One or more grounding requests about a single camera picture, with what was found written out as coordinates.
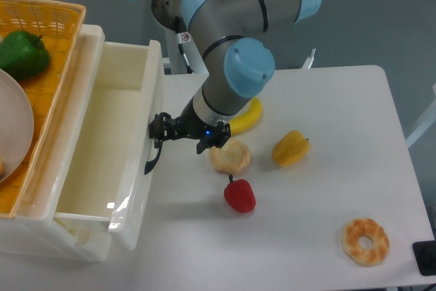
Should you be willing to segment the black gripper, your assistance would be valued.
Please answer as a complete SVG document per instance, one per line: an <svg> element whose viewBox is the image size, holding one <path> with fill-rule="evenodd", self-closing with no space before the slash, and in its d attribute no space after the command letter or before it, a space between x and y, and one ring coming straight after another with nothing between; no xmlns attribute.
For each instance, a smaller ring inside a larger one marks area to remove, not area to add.
<svg viewBox="0 0 436 291"><path fill-rule="evenodd" d="M153 140L154 148L157 149L156 158L160 157L163 143L168 140L199 140L196 153L201 154L206 149L222 148L230 137L230 124L223 121L216 125L205 123L195 112L192 99L179 117L173 118L167 112L161 112L156 114L149 124L149 138Z"/></svg>

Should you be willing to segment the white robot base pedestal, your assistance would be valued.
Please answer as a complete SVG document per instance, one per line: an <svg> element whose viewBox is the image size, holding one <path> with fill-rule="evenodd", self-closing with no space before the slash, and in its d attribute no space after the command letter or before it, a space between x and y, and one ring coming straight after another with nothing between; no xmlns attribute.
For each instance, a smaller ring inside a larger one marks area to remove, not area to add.
<svg viewBox="0 0 436 291"><path fill-rule="evenodd" d="M182 0L152 0L155 20L163 29L168 64L172 75L208 74L208 70L183 20Z"/></svg>

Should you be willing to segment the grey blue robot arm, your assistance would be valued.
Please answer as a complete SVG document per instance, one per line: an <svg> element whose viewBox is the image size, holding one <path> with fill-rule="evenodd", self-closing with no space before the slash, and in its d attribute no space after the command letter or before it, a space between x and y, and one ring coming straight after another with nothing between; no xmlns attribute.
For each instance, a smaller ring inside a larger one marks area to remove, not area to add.
<svg viewBox="0 0 436 291"><path fill-rule="evenodd" d="M197 141L196 151L222 147L230 119L258 95L275 72L274 57L257 35L314 15L322 0L170 0L168 14L190 34L208 78L174 118L156 114L149 137L156 149L167 140Z"/></svg>

